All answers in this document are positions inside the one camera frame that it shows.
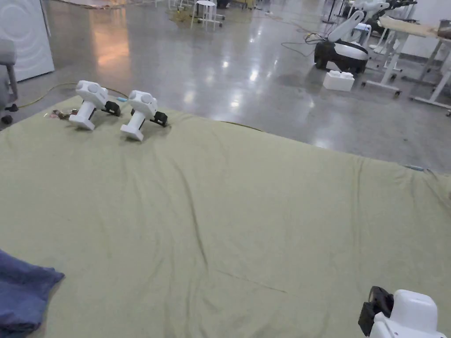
gray floor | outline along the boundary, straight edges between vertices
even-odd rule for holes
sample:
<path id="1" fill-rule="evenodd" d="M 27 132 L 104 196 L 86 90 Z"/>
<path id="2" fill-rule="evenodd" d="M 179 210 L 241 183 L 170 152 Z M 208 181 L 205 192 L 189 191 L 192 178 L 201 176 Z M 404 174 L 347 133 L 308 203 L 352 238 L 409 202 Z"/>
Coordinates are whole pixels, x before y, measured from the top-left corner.
<path id="1" fill-rule="evenodd" d="M 123 93 L 148 91 L 160 107 L 246 124 L 266 132 L 401 164 L 451 172 L 451 119 L 446 111 L 356 83 L 351 93 L 322 88 L 325 73 L 281 46 L 303 41 L 299 27 L 319 25 L 318 0 L 274 0 L 264 11 L 232 9 L 222 28 L 191 31 L 159 3 L 84 9 L 45 1 L 56 71 L 19 84 L 19 104 L 80 79 Z M 295 46 L 305 54 L 314 46 Z M 367 71 L 364 77 L 375 77 Z M 410 84 L 397 80 L 404 91 Z M 73 96 L 59 87 L 22 108 L 15 120 Z"/>

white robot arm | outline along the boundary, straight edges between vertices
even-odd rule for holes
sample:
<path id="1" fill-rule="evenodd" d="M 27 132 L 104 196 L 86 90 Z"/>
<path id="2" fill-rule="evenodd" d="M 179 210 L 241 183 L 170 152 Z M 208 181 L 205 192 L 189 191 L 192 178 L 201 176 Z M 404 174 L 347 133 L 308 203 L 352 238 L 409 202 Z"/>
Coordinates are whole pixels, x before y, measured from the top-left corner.
<path id="1" fill-rule="evenodd" d="M 394 295 L 373 287 L 359 325 L 369 338 L 446 338 L 437 332 L 437 305 L 431 297 L 407 290 Z"/>
<path id="2" fill-rule="evenodd" d="M 365 13 L 367 17 L 372 17 L 377 12 L 387 9 L 390 4 L 385 0 L 373 0 L 373 1 L 356 1 L 354 7 L 357 8 L 354 14 L 349 19 L 338 25 L 327 37 L 330 42 L 337 42 L 346 34 L 351 32 L 359 23 L 365 19 Z"/>

white box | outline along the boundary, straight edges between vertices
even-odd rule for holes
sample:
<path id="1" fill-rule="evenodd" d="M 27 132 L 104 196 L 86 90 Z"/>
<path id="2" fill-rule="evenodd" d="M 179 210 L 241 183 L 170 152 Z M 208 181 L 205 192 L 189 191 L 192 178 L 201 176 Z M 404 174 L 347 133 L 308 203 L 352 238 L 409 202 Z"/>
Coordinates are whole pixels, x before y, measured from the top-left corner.
<path id="1" fill-rule="evenodd" d="M 331 70 L 326 74 L 326 78 L 322 85 L 326 89 L 332 89 L 335 91 L 351 91 L 354 84 L 354 76 L 351 73 L 338 72 Z"/>

black clamp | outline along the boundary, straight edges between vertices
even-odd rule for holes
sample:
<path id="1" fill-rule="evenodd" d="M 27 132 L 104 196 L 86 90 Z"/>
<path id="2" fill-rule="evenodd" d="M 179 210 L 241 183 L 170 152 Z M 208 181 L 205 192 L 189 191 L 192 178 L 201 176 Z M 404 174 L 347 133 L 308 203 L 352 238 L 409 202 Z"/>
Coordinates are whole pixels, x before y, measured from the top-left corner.
<path id="1" fill-rule="evenodd" d="M 102 111 L 105 111 L 114 116 L 120 116 L 120 107 L 115 102 L 107 101 L 105 103 L 105 108 L 102 109 Z"/>
<path id="2" fill-rule="evenodd" d="M 368 302 L 365 302 L 359 317 L 359 326 L 365 336 L 369 337 L 374 325 L 374 316 L 382 312 L 390 318 L 393 310 L 394 299 L 391 293 L 383 288 L 373 286 L 369 293 Z"/>
<path id="3" fill-rule="evenodd" d="M 133 116 L 135 113 L 135 109 L 133 108 L 130 114 Z M 153 116 L 153 120 L 149 119 L 150 122 L 161 125 L 162 127 L 166 127 L 168 125 L 168 117 L 165 113 L 157 111 Z"/>

blue cloth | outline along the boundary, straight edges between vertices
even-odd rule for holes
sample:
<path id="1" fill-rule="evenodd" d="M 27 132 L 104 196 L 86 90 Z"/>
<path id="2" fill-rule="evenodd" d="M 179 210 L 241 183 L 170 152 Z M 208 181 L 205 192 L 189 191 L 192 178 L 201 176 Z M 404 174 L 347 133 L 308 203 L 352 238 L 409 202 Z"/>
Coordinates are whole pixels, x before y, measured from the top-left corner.
<path id="1" fill-rule="evenodd" d="M 64 274 L 0 250 L 0 338 L 17 338 L 42 323 L 49 293 Z"/>

